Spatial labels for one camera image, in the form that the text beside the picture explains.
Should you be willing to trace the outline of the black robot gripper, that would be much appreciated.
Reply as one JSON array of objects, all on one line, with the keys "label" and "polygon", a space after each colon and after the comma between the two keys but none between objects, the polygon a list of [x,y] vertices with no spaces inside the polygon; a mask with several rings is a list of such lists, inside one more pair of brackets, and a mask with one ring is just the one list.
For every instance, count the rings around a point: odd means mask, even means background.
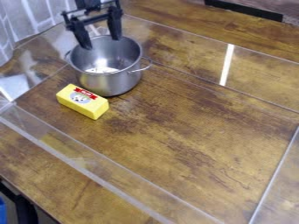
[{"label": "black robot gripper", "polygon": [[85,25],[107,20],[109,34],[113,40],[120,40],[123,10],[119,0],[73,0],[75,10],[64,10],[61,16],[65,27],[73,32],[81,48],[91,50],[92,44]]}]

